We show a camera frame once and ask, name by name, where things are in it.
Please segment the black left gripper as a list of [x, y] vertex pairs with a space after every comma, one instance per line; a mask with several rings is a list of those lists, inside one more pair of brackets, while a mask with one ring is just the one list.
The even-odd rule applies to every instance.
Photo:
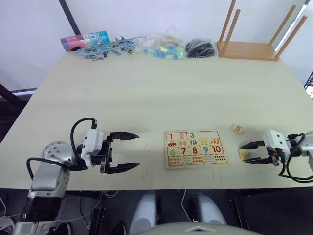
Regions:
[[125, 163], [125, 164], [118, 164], [116, 167], [110, 167], [110, 164], [112, 161], [111, 143], [113, 142], [113, 140], [120, 139], [124, 141], [124, 140], [132, 140], [136, 138], [139, 138], [139, 135], [134, 134], [134, 133], [111, 132], [109, 134], [109, 138], [107, 138], [106, 140], [102, 142], [102, 149], [99, 152], [99, 155], [101, 156], [100, 173], [106, 173], [106, 174], [123, 173], [139, 166], [140, 163]]

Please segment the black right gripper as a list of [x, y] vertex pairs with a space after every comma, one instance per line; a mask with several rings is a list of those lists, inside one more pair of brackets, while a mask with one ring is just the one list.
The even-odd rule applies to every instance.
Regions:
[[[241, 146], [239, 149], [249, 150], [249, 149], [257, 149], [259, 147], [265, 146], [264, 141], [254, 141], [248, 144]], [[279, 161], [284, 165], [285, 164], [285, 153], [280, 148], [272, 148], [266, 147], [268, 157], [267, 158], [249, 158], [243, 160], [245, 163], [255, 164], [255, 165], [263, 165], [263, 164], [273, 164], [274, 166], [279, 166]]]

